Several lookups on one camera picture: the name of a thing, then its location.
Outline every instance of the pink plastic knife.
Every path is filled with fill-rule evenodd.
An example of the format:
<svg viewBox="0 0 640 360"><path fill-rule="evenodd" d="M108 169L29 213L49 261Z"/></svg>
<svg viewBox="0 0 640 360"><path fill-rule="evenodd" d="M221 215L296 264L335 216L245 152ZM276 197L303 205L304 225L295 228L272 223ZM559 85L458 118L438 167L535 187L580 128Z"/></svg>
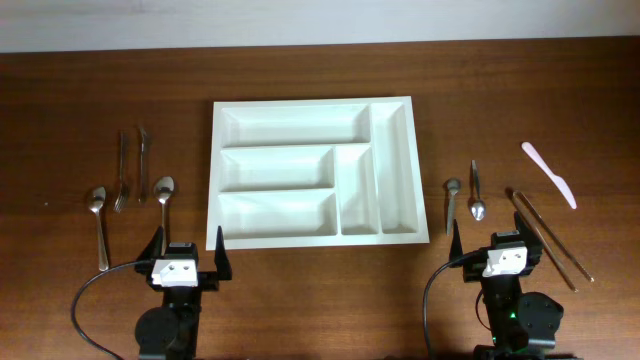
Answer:
<svg viewBox="0 0 640 360"><path fill-rule="evenodd" d="M535 161L535 163L538 164L538 166L540 166L542 171L544 171L544 173L547 174L547 176L551 179L551 181L553 181L553 183L556 184L556 186L558 187L558 190L560 190L562 195L564 195L564 198L567 199L569 206L571 206L571 208L574 210L578 208L578 205L576 204L576 199L573 197L573 194L571 193L571 189L569 189L569 185L567 185L567 182L564 181L564 179L561 178L560 176L551 172L551 169L549 169L549 167L544 162L544 160L542 160L542 157L540 156L540 154L538 154L538 152L533 147L533 145L531 145L528 142L523 142L522 150L524 150L524 152L526 152L527 155L529 155L529 157L533 161Z"/></svg>

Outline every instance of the silver spoon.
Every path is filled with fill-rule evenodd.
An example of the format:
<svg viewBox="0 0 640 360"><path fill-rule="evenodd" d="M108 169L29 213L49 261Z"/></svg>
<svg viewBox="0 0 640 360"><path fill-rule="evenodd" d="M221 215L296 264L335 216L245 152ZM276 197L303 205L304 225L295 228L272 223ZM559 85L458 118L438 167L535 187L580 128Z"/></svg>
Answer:
<svg viewBox="0 0 640 360"><path fill-rule="evenodd" d="M167 223L169 219L167 219L166 208L169 206L169 198L174 190L175 184L171 176L161 178L153 187L153 193L156 198L158 198L160 204L162 204L162 255L164 255L164 251L167 248Z"/></svg>
<svg viewBox="0 0 640 360"><path fill-rule="evenodd" d="M455 196L460 191L460 180L451 178L447 181L447 189L449 190L449 211L447 215L447 235L451 234L451 228L453 227L453 218L456 214L456 201Z"/></svg>
<svg viewBox="0 0 640 360"><path fill-rule="evenodd" d="M478 180L478 168L475 160L471 160L471 170L473 171L473 184L476 186L476 194L478 194L478 199L471 205L471 215L473 215L474 219L480 221L484 219L487 207L480 198L480 181Z"/></svg>
<svg viewBox="0 0 640 360"><path fill-rule="evenodd" d="M109 259L107 258L107 248L104 244L104 233L102 231L102 218L100 217L100 209L104 205L107 198L107 191L103 186L95 188L87 199L87 206L94 214L98 225L98 268L100 271L109 269Z"/></svg>

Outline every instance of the wood grain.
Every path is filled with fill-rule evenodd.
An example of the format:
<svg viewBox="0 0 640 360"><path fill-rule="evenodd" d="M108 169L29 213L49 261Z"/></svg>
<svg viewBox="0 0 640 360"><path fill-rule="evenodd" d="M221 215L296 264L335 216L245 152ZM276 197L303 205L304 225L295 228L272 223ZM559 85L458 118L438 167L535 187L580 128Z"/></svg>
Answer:
<svg viewBox="0 0 640 360"><path fill-rule="evenodd" d="M565 307L557 352L587 359L640 353L640 40L595 38L14 54L0 56L0 352L3 358L103 359L69 320L97 272L85 193L114 199L117 131L144 124L150 179L172 175L174 241L204 252L213 101L410 95L431 244L232 251L234 280L203 297L202 359L424 357L421 298L448 255L444 182L464 179L465 250L511 230L505 189L522 190L596 278L571 293L545 256L525 291ZM530 141L571 186L572 211L519 147ZM136 151L128 174L136 179ZM488 216L467 213L478 163ZM153 201L106 214L111 261L135 258L160 221ZM442 352L490 344L475 319L479 285L445 272L430 297ZM87 291L79 321L125 358L133 329L161 296L137 274Z"/></svg>

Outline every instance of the black cable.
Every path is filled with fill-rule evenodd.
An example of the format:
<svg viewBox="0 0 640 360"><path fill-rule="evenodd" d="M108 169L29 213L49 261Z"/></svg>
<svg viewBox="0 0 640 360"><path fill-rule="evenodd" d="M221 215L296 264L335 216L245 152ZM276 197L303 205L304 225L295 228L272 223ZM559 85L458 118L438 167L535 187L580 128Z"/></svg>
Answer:
<svg viewBox="0 0 640 360"><path fill-rule="evenodd" d="M152 260L138 260L138 261L132 261L129 263L125 263L125 264L121 264L115 267L112 267L109 270L105 270L103 272L101 272L100 274L92 277L91 279L89 279L89 281L87 281L86 283L84 283L84 285L82 285L82 287L80 288L80 290L78 290L78 292L76 293L76 296L73 298L73 302L71 303L71 322L73 323L73 327L76 329L76 331L78 332L78 334L80 334L80 337L83 338L86 342L88 342L91 346L95 347L96 349L111 355L114 359L118 359L118 360L123 360L120 356L118 356L116 353L114 353L113 351L105 348L104 346L98 344L97 342L93 341L89 336L87 336L87 334L82 330L82 328L80 328L80 325L78 324L78 320L76 320L76 305L78 305L78 300L80 299L80 296L82 295L82 293L89 287L89 285L91 285L94 281L98 280L99 278L101 278L104 275L107 275L113 271L117 271L120 269L124 269L126 267L130 267L130 266L135 266L135 265L141 265L141 264L147 264L147 263L151 263Z"/></svg>
<svg viewBox="0 0 640 360"><path fill-rule="evenodd" d="M431 289L431 285L433 284L433 281L436 279L436 277L440 275L440 273L443 272L446 268L463 262L471 257L477 256L480 253L482 253L481 250L472 251L470 253L458 256L457 258L442 265L438 270L436 270L436 272L433 273L433 275L431 275L427 286L425 286L424 288L424 295L422 296L422 326L424 328L424 341L427 344L427 355L429 355L429 360L436 359L436 352L431 347L431 341L429 340L429 326L427 324L427 296L429 295L429 289Z"/></svg>
<svg viewBox="0 0 640 360"><path fill-rule="evenodd" d="M491 328L485 325L482 322L482 319L480 319L480 313L478 312L478 304L480 303L481 297L482 297L482 289L480 289L480 292L478 293L478 297L476 298L476 317L478 318L478 321L480 321L480 325L484 326L485 329L491 331Z"/></svg>

